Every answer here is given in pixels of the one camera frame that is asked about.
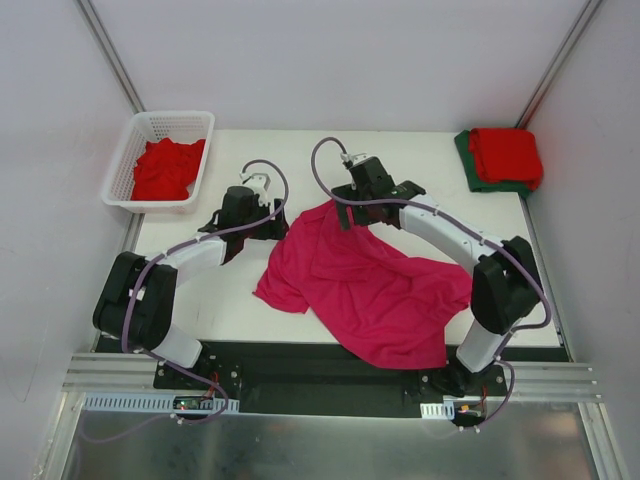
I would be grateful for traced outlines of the pink t shirt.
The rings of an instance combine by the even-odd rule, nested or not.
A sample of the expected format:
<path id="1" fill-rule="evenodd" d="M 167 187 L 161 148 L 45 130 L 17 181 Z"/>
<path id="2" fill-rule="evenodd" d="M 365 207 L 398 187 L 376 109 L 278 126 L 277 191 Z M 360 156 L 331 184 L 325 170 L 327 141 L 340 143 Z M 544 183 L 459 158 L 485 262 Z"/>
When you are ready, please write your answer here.
<path id="1" fill-rule="evenodd" d="M 365 227 L 342 230 L 326 202 L 296 218 L 254 294 L 279 311 L 312 311 L 375 367 L 433 369 L 446 363 L 445 327 L 469 306 L 471 277 L 454 264 L 408 257 Z"/>

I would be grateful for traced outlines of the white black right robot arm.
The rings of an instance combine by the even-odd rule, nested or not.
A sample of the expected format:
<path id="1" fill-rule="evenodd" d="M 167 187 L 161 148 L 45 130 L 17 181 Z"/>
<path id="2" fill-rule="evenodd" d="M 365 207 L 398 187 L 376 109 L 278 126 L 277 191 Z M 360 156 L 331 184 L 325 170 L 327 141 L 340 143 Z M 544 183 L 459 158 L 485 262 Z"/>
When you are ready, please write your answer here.
<path id="1" fill-rule="evenodd" d="M 454 217 L 419 185 L 395 183 L 375 156 L 342 154 L 341 160 L 351 182 L 333 188 L 331 197 L 344 230 L 393 226 L 434 246 L 471 276 L 474 321 L 457 348 L 449 381 L 456 392 L 473 394 L 513 328 L 544 298 L 530 244 L 519 236 L 501 240 Z"/>

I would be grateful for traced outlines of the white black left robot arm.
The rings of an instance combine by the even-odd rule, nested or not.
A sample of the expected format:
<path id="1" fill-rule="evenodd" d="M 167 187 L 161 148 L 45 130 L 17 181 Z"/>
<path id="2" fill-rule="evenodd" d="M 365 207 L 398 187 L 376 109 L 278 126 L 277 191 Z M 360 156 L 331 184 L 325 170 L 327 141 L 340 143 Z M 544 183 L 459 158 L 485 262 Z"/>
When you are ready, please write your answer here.
<path id="1" fill-rule="evenodd" d="M 282 240 L 288 198 L 269 200 L 256 187 L 232 186 L 210 221 L 188 240 L 150 256 L 131 251 L 114 260 L 93 313 L 93 326 L 121 341 L 124 351 L 144 350 L 177 365 L 192 389 L 211 378 L 202 342 L 173 324 L 176 290 L 201 273 L 229 263 L 247 240 Z"/>

